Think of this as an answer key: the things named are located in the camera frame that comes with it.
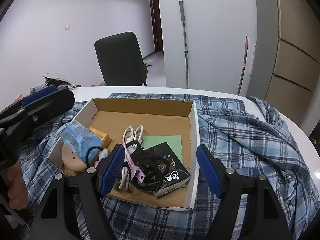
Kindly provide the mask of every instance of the finger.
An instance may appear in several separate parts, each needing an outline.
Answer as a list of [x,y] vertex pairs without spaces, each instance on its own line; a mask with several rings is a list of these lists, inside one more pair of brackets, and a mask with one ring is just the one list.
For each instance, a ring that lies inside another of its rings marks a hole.
[[26,208],[28,206],[28,193],[24,192],[14,199],[9,200],[9,205],[12,209],[16,210]]
[[22,177],[15,177],[14,180],[11,181],[11,186],[8,190],[8,197],[10,199],[14,199],[25,189],[26,189],[26,185]]
[[17,176],[22,177],[22,171],[20,169],[19,163],[16,163],[15,165],[12,165],[7,169],[8,181],[12,181]]

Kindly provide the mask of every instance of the blue tissue pack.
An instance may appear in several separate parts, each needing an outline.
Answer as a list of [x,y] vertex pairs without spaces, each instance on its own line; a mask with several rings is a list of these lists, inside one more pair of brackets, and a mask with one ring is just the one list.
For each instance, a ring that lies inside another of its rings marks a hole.
[[[103,141],[88,128],[73,120],[61,134],[62,141],[85,163],[85,155],[90,147],[101,147]],[[88,161],[91,163],[99,149],[90,151]]]

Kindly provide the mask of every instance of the cardboard box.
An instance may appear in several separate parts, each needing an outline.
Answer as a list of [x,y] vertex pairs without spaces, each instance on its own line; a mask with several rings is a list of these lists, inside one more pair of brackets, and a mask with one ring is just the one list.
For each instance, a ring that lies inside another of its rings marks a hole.
[[[181,135],[183,164],[191,175],[186,188],[178,188],[161,197],[154,197],[130,185],[132,193],[113,189],[110,194],[121,200],[146,206],[171,210],[189,210],[194,207],[199,166],[196,161],[196,148],[200,145],[198,115],[195,102],[165,99],[92,99],[76,115],[74,120],[86,127],[94,127],[107,133],[111,151],[122,142],[122,135],[128,126],[137,128],[143,125],[143,136]],[[51,149],[48,159],[68,175],[61,158],[63,142],[61,138]]]

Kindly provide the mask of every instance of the table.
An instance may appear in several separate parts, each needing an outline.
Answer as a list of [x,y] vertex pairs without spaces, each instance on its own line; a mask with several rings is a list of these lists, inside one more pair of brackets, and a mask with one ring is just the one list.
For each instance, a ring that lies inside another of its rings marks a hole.
[[[236,98],[244,102],[245,110],[265,121],[260,108],[247,98],[213,91],[192,90],[166,87],[80,87],[73,90],[76,101],[89,101],[92,98],[108,98],[112,93],[138,93],[138,94],[191,94],[209,97]],[[320,192],[320,157],[303,131],[289,118],[280,113],[288,125],[289,131],[298,144],[301,155],[310,170],[311,177]]]

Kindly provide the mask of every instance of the plaid cloth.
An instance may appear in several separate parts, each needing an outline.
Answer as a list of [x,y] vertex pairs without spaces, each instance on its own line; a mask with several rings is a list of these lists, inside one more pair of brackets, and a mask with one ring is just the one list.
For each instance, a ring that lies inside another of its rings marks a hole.
[[[197,104],[200,141],[226,167],[240,174],[257,176],[264,173],[284,209],[292,239],[310,224],[319,209],[318,191],[310,177],[299,149],[279,112],[266,102],[250,98],[262,110],[267,122],[244,110],[241,100],[210,98],[199,95],[113,94],[111,98],[163,98],[195,101]],[[38,129],[21,148],[20,165],[34,214],[51,179],[58,172],[46,159],[59,135],[83,107],[75,104],[72,111]],[[79,196],[75,197],[81,236],[90,239],[86,230]],[[220,200],[212,195],[199,174],[194,209],[176,212],[156,209],[105,197],[103,207],[118,239],[203,239],[214,218]],[[240,235],[246,206],[242,196],[233,239]],[[26,238],[31,223],[23,229]]]

